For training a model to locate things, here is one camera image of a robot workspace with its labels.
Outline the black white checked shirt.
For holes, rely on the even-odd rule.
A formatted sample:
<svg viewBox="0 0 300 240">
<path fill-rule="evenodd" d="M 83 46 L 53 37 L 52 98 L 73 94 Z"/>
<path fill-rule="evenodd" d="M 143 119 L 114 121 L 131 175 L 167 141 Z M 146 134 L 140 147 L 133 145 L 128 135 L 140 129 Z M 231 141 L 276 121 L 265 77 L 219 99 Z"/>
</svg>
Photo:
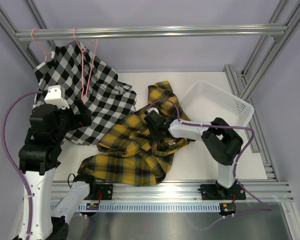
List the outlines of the black white checked shirt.
<svg viewBox="0 0 300 240">
<path fill-rule="evenodd" d="M 114 124 L 135 111 L 137 94 L 132 86 L 120 82 L 117 72 L 80 42 L 52 48 L 51 59 L 38 65 L 34 74 L 40 91 L 62 86 L 75 114 L 79 113 L 75 99 L 90 110 L 91 125 L 65 136 L 76 145 L 95 147 Z"/>
</svg>

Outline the yellow plaid shirt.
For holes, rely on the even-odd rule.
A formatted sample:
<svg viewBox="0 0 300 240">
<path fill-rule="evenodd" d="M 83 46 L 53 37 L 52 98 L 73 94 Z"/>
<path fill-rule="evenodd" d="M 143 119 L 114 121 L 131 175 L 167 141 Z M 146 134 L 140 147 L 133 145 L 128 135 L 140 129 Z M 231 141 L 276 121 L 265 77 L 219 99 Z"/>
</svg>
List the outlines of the yellow plaid shirt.
<svg viewBox="0 0 300 240">
<path fill-rule="evenodd" d="M 137 187 L 161 183 L 171 170 L 174 154 L 191 140 L 153 140 L 145 111 L 143 107 L 113 125 L 97 144 L 99 153 L 84 159 L 77 173 Z"/>
</svg>

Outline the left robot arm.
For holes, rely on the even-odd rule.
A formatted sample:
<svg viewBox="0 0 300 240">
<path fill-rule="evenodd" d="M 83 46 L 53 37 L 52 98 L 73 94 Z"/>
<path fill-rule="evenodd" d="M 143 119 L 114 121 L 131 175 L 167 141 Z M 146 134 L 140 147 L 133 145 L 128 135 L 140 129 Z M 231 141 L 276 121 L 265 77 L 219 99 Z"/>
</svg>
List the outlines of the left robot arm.
<svg viewBox="0 0 300 240">
<path fill-rule="evenodd" d="M 23 219 L 17 240 L 65 240 L 69 223 L 85 199 L 98 192 L 96 180 L 87 174 L 74 177 L 65 197 L 51 209 L 53 178 L 60 165 L 61 144 L 70 130 L 91 125 L 91 113 L 76 99 L 79 114 L 70 107 L 45 103 L 35 107 L 29 117 L 30 128 L 18 153 L 19 170 L 26 180 Z"/>
</svg>

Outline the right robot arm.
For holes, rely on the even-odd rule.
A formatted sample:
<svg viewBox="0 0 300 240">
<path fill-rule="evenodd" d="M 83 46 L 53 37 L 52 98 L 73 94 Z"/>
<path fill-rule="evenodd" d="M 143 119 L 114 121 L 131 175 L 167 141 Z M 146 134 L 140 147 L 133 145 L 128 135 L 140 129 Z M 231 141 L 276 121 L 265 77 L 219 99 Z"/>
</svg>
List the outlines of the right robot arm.
<svg viewBox="0 0 300 240">
<path fill-rule="evenodd" d="M 215 186 L 202 188 L 201 192 L 211 199 L 234 198 L 234 159 L 241 152 L 244 141 L 225 120 L 217 117 L 211 123 L 203 124 L 177 117 L 168 119 L 154 108 L 145 111 L 144 120 L 151 138 L 155 141 L 164 138 L 185 138 L 203 142 L 218 163 L 218 176 Z"/>
</svg>

